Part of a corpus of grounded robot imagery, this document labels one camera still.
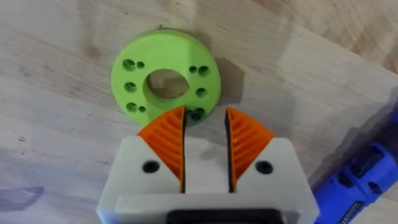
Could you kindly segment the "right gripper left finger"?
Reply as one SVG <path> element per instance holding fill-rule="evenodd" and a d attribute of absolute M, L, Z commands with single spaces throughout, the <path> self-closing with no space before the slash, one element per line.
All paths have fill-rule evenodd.
<path fill-rule="evenodd" d="M 185 111 L 171 109 L 124 138 L 104 185 L 100 218 L 164 218 L 185 192 Z"/>

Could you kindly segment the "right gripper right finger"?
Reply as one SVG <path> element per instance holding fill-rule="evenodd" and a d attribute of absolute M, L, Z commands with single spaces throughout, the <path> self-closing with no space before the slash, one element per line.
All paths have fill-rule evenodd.
<path fill-rule="evenodd" d="M 241 208 L 278 210 L 285 222 L 313 222 L 319 208 L 298 156 L 253 117 L 228 107 L 229 192 Z"/>

